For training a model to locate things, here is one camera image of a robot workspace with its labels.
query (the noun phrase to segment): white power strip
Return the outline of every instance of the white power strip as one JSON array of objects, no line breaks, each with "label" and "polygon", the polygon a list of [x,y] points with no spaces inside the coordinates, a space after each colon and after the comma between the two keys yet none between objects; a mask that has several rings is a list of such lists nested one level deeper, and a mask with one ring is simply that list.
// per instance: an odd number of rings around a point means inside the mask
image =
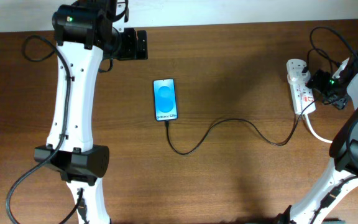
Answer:
[{"label": "white power strip", "polygon": [[291,96],[293,103],[293,110],[295,114],[301,112],[310,105],[303,114],[309,114],[316,110],[314,104],[313,92],[306,87],[306,83],[310,79],[310,72],[302,73],[306,67],[306,62],[300,59],[291,59],[287,62],[287,79],[291,88]]}]

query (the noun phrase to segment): white power cord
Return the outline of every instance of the white power cord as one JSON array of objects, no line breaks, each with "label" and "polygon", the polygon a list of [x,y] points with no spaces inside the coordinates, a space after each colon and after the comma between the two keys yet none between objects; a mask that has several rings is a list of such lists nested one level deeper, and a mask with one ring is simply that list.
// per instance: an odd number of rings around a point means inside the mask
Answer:
[{"label": "white power cord", "polygon": [[326,142],[326,143],[333,143],[332,141],[330,140],[327,140],[325,138],[322,138],[320,137],[318,134],[315,133],[315,131],[313,130],[313,128],[311,127],[311,124],[310,124],[310,120],[309,120],[309,116],[307,114],[304,114],[303,115],[305,117],[305,121],[306,121],[306,124],[308,125],[308,128],[310,130],[310,132],[317,138],[319,139],[320,141],[323,141],[323,142]]}]

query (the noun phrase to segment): power plug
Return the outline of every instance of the power plug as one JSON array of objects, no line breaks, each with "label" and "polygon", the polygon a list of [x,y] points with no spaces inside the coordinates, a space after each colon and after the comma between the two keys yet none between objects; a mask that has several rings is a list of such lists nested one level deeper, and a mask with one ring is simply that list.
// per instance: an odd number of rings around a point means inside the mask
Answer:
[{"label": "power plug", "polygon": [[287,62],[287,80],[290,84],[293,109],[295,114],[301,112],[310,105],[303,114],[309,114],[316,110],[313,92],[306,87],[310,79],[310,72],[302,72],[307,66],[306,62],[300,59],[291,59]]}]

